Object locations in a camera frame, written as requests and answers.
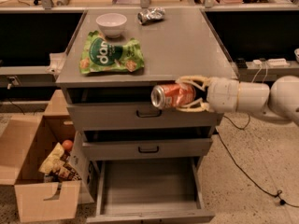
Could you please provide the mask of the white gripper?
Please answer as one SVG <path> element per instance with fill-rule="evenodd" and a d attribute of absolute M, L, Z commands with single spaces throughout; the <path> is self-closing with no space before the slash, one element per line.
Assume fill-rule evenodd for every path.
<path fill-rule="evenodd" d="M 189 104 L 178 107 L 181 112 L 215 111 L 218 113 L 235 112 L 237 108 L 237 95 L 239 82 L 223 77 L 183 76 L 176 80 L 177 83 L 193 85 L 200 91 L 207 88 L 207 96 L 204 101 L 199 98 Z"/>

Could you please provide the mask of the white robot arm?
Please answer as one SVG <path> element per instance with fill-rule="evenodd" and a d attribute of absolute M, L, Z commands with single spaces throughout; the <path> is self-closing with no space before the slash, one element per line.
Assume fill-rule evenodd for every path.
<path fill-rule="evenodd" d="M 225 77 L 184 76 L 177 84 L 190 84 L 206 92 L 206 99 L 178 107 L 183 112 L 248 113 L 272 123 L 299 125 L 299 78 L 285 76 L 271 87 Z"/>

